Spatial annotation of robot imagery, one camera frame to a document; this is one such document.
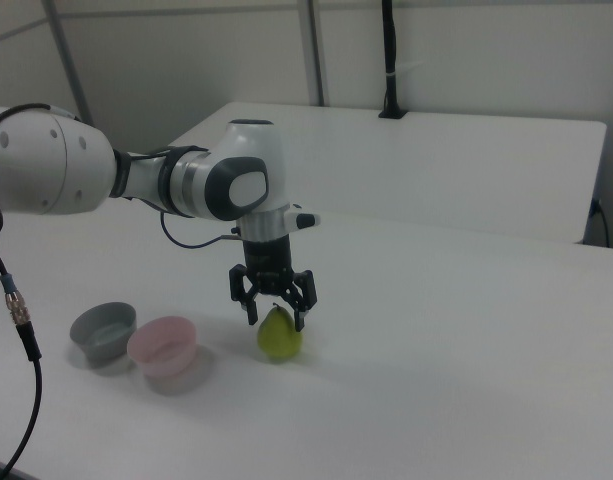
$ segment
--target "robotic arm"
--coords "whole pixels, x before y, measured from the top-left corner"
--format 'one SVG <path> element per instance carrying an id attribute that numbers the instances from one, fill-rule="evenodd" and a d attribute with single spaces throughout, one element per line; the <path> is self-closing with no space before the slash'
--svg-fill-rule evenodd
<path id="1" fill-rule="evenodd" d="M 233 120 L 212 151 L 183 146 L 134 155 L 113 150 L 99 130 L 60 113 L 51 107 L 0 122 L 2 210 L 79 213 L 110 196 L 138 198 L 174 215 L 235 221 L 246 265 L 230 270 L 232 300 L 254 325 L 255 297 L 279 296 L 293 308 L 295 329 L 304 327 L 317 294 L 312 272 L 292 269 L 289 234 L 320 220 L 290 204 L 271 122 Z"/>

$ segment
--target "cable connector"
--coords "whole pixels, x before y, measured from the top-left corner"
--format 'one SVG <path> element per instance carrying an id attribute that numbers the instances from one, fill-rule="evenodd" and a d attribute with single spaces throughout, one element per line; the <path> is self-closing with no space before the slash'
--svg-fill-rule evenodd
<path id="1" fill-rule="evenodd" d="M 19 290 L 6 294 L 6 307 L 10 311 L 10 316 L 15 326 L 30 322 L 30 313 L 28 313 L 26 302 Z"/>
<path id="2" fill-rule="evenodd" d="M 22 339 L 26 355 L 29 362 L 34 362 L 42 358 L 42 354 L 39 351 L 37 340 L 35 339 L 35 330 L 33 330 L 33 324 L 30 321 L 30 313 L 26 307 L 24 297 L 19 291 L 6 294 L 6 306 L 10 310 L 10 316 L 13 318 L 13 323 L 19 334 L 19 338 Z"/>

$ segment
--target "pear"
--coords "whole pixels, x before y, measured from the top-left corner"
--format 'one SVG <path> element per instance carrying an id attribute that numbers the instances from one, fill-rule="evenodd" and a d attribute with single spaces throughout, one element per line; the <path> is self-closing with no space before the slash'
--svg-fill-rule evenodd
<path id="1" fill-rule="evenodd" d="M 302 348 L 302 334 L 295 331 L 293 319 L 285 308 L 275 304 L 257 331 L 257 345 L 271 359 L 293 357 Z"/>

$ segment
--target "gray bowl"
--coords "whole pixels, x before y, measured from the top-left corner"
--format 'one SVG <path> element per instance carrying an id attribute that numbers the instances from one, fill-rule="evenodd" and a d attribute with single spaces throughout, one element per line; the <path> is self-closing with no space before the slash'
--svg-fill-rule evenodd
<path id="1" fill-rule="evenodd" d="M 136 328 L 135 309 L 127 303 L 104 303 L 82 313 L 70 327 L 70 339 L 91 362 L 126 353 Z"/>

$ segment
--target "pink bowl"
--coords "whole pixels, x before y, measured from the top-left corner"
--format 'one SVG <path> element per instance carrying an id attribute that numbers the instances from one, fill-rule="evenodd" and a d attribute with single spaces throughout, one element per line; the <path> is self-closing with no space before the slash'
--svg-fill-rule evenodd
<path id="1" fill-rule="evenodd" d="M 175 375 L 195 358 L 195 325 L 183 317 L 158 318 L 138 328 L 126 350 L 144 375 Z"/>

